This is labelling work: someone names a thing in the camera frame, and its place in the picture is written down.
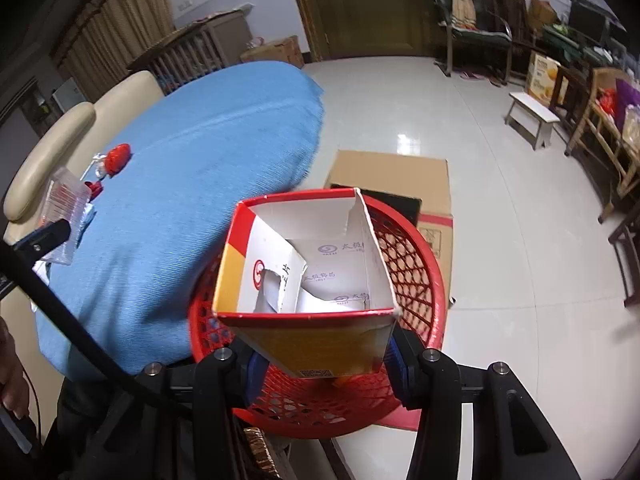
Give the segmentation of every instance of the striped towel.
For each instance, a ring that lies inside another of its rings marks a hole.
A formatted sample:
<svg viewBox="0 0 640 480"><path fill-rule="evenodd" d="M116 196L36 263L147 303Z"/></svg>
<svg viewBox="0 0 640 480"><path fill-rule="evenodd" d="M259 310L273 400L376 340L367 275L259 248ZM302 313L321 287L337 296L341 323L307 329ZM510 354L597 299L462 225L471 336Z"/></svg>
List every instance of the striped towel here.
<svg viewBox="0 0 640 480"><path fill-rule="evenodd" d="M476 30L476 8L473 0L451 0L451 25Z"/></svg>

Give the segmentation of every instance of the wooden door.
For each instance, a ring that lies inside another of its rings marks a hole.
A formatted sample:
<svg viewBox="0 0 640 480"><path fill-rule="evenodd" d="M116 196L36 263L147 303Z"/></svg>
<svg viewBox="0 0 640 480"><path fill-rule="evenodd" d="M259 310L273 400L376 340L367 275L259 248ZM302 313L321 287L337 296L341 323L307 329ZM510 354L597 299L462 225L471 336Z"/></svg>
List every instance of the wooden door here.
<svg viewBox="0 0 640 480"><path fill-rule="evenodd" d="M420 56L421 0L316 0L329 58Z"/></svg>

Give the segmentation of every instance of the cardboard box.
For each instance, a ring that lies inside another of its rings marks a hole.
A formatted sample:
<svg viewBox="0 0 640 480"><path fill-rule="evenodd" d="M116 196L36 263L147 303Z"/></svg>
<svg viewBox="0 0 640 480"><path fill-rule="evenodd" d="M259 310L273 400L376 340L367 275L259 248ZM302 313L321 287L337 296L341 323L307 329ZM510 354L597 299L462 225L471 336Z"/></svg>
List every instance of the cardboard box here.
<svg viewBox="0 0 640 480"><path fill-rule="evenodd" d="M551 96L554 93L554 86L556 85L559 66L560 63L555 59L542 56L542 54L534 51L532 51L531 56L529 57L529 71L527 72L525 91L535 100L547 107L549 106ZM564 102L564 94L566 94L568 84L568 79L565 79L562 82L560 94L558 96L558 104L562 104Z"/></svg>
<svg viewBox="0 0 640 480"><path fill-rule="evenodd" d="M536 35L542 34L543 25L551 25L558 21L558 14L545 0L531 0L527 12L527 23Z"/></svg>
<svg viewBox="0 0 640 480"><path fill-rule="evenodd" d="M447 299L450 298L453 216L446 160L340 150L325 187L331 184L357 186L422 200L418 231L436 256Z"/></svg>
<svg viewBox="0 0 640 480"><path fill-rule="evenodd" d="M240 202L212 307L249 346L302 378L377 372L401 313L357 189Z"/></svg>
<svg viewBox="0 0 640 480"><path fill-rule="evenodd" d="M255 48L250 48L240 55L243 63L251 61L284 61L298 68L305 65L300 52L297 36L289 36L282 40L271 41Z"/></svg>

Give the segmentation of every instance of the white stool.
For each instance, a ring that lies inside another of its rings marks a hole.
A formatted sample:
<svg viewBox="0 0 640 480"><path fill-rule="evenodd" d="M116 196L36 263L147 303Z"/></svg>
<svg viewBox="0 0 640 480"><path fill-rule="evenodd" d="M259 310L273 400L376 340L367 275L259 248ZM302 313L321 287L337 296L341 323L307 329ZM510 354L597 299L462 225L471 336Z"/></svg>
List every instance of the white stool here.
<svg viewBox="0 0 640 480"><path fill-rule="evenodd" d="M504 123L509 124L509 119L513 119L529 133L534 134L536 136L534 150L540 146L544 148L550 146L553 125L560 122L558 116L527 93L510 92L509 95L513 99L513 103L504 118Z"/></svg>

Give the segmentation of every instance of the human hand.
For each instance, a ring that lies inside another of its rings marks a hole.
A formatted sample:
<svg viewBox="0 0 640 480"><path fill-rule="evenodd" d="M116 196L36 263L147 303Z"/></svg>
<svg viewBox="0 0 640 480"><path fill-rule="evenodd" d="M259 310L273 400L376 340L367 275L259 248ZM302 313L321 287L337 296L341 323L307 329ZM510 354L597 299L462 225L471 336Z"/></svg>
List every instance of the human hand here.
<svg viewBox="0 0 640 480"><path fill-rule="evenodd" d="M22 363L15 354L14 338L0 317L0 400L17 418L29 413L29 385L24 379Z"/></svg>

